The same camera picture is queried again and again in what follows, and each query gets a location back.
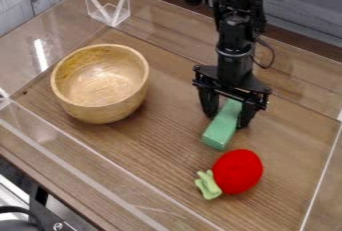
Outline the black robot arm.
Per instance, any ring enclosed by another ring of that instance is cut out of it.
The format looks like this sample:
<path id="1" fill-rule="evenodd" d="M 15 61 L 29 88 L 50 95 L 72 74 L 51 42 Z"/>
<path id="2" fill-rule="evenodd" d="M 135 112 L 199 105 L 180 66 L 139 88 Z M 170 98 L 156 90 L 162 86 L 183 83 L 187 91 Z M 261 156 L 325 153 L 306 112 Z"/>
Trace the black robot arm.
<path id="1" fill-rule="evenodd" d="M 184 0 L 213 10 L 218 43 L 215 65 L 196 65 L 192 85 L 198 88 L 202 110 L 207 117 L 218 114 L 219 98 L 242 103 L 238 127 L 249 126 L 258 111 L 267 108 L 273 89 L 257 78 L 255 44 L 266 29 L 263 0 Z"/>

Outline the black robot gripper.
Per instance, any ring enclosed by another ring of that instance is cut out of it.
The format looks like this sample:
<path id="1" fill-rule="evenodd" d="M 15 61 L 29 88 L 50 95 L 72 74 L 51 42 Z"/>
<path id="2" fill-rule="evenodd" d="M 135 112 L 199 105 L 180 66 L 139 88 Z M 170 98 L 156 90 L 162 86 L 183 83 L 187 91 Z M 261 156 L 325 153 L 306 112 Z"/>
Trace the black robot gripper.
<path id="1" fill-rule="evenodd" d="M 273 89 L 254 75 L 254 49 L 217 50 L 217 65 L 195 65 L 192 85 L 198 88 L 202 110 L 213 119 L 218 113 L 219 97 L 242 103 L 238 128 L 249 124 L 259 110 L 265 110 Z"/>

